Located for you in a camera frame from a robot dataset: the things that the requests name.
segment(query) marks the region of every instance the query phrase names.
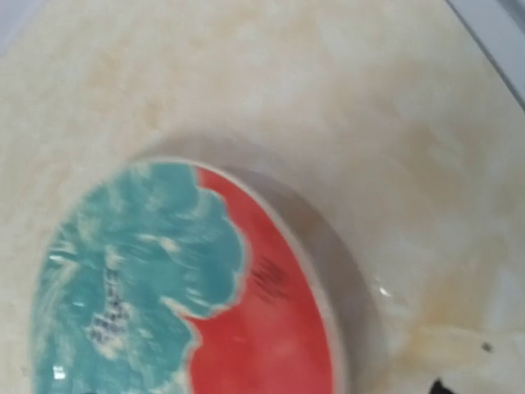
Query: teal pattern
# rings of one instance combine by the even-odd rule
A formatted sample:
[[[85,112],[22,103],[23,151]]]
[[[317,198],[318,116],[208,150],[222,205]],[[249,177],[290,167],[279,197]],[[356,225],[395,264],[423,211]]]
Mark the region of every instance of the teal pattern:
[[[60,226],[34,298],[34,394],[191,393],[199,334],[238,297],[244,241],[178,162],[134,164]]]

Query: black object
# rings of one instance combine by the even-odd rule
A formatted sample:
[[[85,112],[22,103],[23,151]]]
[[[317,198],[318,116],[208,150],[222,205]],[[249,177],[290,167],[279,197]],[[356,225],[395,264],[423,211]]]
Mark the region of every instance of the black object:
[[[432,388],[430,389],[429,394],[454,394],[454,393],[448,388],[445,388],[440,379],[437,379],[432,385]]]

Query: white surface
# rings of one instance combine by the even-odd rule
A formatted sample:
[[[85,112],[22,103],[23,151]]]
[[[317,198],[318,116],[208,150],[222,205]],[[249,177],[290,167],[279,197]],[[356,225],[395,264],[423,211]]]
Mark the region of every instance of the white surface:
[[[523,0],[517,0],[525,7]],[[525,103],[525,26],[498,0],[450,0]]]
[[[28,27],[0,58],[4,392],[30,392],[53,228],[167,136],[295,190],[355,257],[354,394],[525,392],[525,115],[444,2],[51,0]]]
[[[0,55],[43,0],[0,0]]]

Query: marble surface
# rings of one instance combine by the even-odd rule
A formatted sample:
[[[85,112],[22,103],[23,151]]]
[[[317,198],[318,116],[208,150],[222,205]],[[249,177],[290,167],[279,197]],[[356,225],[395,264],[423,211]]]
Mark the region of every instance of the marble surface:
[[[53,228],[166,138],[287,185],[351,251],[385,342],[354,393],[525,389],[525,115],[444,2],[51,0],[0,58],[0,133],[5,392],[30,392]]]

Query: tin lid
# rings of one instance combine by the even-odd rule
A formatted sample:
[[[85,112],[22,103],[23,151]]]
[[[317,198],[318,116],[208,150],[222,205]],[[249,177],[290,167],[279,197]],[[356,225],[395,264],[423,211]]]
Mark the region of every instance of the tin lid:
[[[215,168],[131,164],[46,253],[34,392],[343,393],[340,335],[280,218]]]

